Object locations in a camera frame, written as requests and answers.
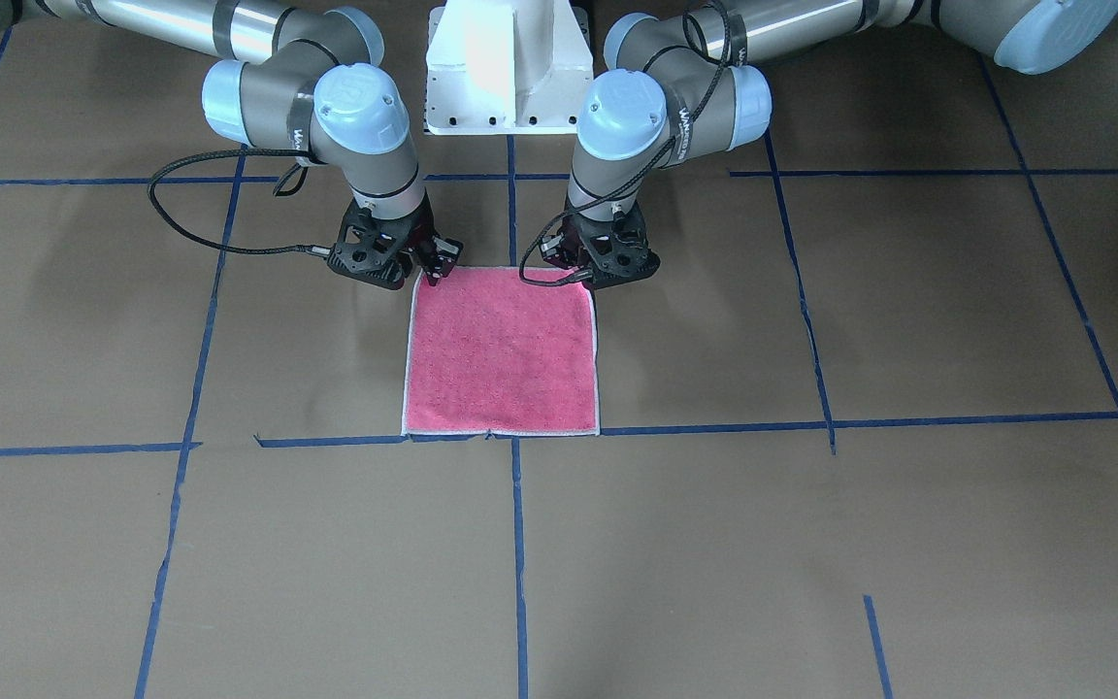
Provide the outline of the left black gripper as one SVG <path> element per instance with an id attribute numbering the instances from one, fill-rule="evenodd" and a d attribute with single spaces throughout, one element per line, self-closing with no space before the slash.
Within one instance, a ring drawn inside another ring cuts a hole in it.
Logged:
<path id="1" fill-rule="evenodd" d="M 639 205 L 629 212 L 613 214 L 610 221 L 581 214 L 565 216 L 558 233 L 543 236 L 541 252 L 546 264 L 574 270 L 563 283 L 580 283 L 587 290 L 639 282 L 655 275 L 661 265 L 650 248 Z"/>

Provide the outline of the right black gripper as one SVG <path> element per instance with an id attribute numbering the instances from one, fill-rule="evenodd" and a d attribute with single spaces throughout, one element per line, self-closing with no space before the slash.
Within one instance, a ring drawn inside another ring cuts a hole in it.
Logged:
<path id="1" fill-rule="evenodd" d="M 420 275 L 438 286 L 458 265 L 463 244 L 436 230 L 432 202 L 423 199 L 415 211 L 400 218 L 376 218 L 367 207 L 347 205 L 328 267 L 345 278 L 400 290 L 420 265 Z"/>

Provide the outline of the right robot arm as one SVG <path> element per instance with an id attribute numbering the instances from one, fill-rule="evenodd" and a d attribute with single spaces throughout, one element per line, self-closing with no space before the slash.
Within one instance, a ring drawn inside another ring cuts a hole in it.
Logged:
<path id="1" fill-rule="evenodd" d="M 310 255 L 356 282 L 400 290 L 413 273 L 436 284 L 462 245 L 436 230 L 398 85 L 382 70 L 383 39 L 350 6 L 316 13 L 280 1 L 0 1 L 0 32 L 34 17 L 88 19 L 214 57 L 201 108 L 241 155 L 288 158 L 274 195 L 307 169 L 334 167 L 353 199 L 337 240 L 257 248 Z"/>

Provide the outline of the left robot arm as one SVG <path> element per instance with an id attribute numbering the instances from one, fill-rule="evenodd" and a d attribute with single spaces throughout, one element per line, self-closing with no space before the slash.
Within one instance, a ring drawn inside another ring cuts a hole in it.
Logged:
<path id="1" fill-rule="evenodd" d="M 1118 1 L 693 1 L 620 17 L 576 119 L 563 212 L 529 253 L 562 270 L 542 287 L 600 290 L 656 273 L 644 179 L 749 145 L 773 120 L 765 62 L 874 27 L 923 25 L 1017 74 L 1055 70 L 1118 17 Z"/>

